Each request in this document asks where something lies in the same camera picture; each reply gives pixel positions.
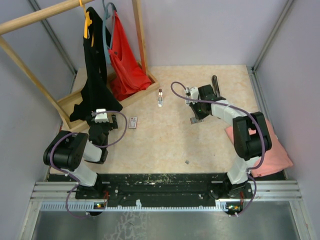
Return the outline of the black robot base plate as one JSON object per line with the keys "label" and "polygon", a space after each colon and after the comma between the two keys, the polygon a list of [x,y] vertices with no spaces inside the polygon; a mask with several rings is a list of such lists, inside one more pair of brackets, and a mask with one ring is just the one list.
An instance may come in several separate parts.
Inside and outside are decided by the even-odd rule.
{"label": "black robot base plate", "polygon": [[218,199],[211,190],[222,183],[225,173],[142,173],[100,174],[93,187],[79,186],[77,200],[101,199],[108,207],[213,207],[217,200],[234,199],[243,202],[253,196],[251,184],[246,182],[234,196]]}

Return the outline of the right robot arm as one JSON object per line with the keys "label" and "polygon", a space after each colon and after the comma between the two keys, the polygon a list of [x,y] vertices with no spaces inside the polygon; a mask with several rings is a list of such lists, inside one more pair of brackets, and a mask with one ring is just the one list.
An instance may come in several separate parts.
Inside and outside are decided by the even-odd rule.
{"label": "right robot arm", "polygon": [[272,147],[266,119],[259,111],[248,113],[232,106],[209,84],[187,88],[185,96],[188,98],[185,103],[192,109],[197,120],[211,115],[232,127],[233,146],[237,157],[224,175],[222,183],[211,190],[210,195],[215,199],[224,195],[235,198],[246,185],[248,174],[256,162]]}

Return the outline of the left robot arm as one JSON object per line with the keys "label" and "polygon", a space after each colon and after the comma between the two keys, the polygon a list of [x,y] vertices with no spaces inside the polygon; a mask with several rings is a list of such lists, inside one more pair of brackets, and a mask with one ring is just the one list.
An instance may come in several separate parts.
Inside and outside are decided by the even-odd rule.
{"label": "left robot arm", "polygon": [[88,133],[62,130],[43,154],[43,162],[86,187],[86,192],[97,199],[103,195],[104,186],[98,183],[98,174],[85,162],[103,164],[108,156],[109,132],[118,128],[115,114],[108,119],[106,113],[87,118]]}

